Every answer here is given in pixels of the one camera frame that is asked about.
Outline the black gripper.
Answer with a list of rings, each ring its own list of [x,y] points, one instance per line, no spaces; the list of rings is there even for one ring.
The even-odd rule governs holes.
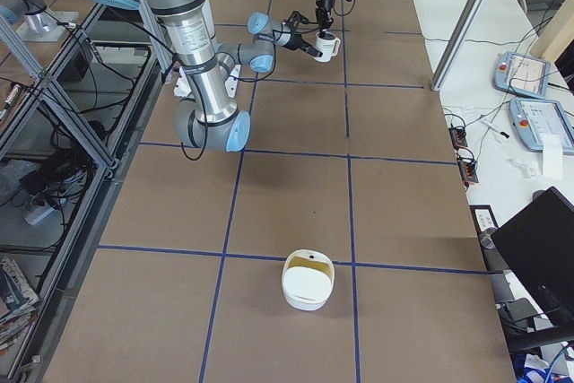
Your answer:
[[[317,35],[318,35],[317,32],[311,32],[311,33],[303,33],[301,36],[301,34],[298,33],[295,29],[287,26],[286,28],[283,29],[282,46],[291,51],[302,50],[311,57],[321,58],[323,56],[323,53],[304,40],[304,39],[316,40]]]
[[[318,24],[317,36],[320,39],[333,39],[335,36],[330,32],[333,24],[332,9],[335,0],[316,0],[315,15]]]

